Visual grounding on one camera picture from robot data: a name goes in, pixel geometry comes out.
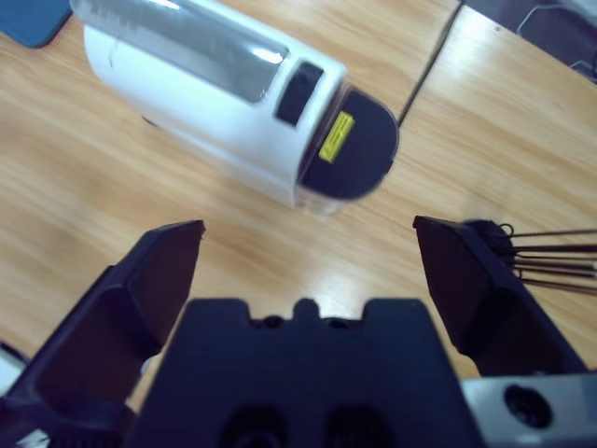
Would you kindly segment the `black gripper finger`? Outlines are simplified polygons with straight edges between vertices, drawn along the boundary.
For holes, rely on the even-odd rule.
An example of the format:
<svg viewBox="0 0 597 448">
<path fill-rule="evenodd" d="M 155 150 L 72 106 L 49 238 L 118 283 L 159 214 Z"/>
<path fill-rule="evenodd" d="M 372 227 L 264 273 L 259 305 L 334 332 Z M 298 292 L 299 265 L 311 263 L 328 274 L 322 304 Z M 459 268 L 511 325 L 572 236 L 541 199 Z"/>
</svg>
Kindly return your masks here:
<svg viewBox="0 0 597 448">
<path fill-rule="evenodd" d="M 457 351 L 483 376 L 588 368 L 508 267 L 507 233 L 484 219 L 413 220 L 430 296 Z"/>
<path fill-rule="evenodd" d="M 2 446 L 36 430 L 52 447 L 122 445 L 127 401 L 188 298 L 204 231 L 200 220 L 147 231 L 102 272 L 2 395 Z"/>
</svg>

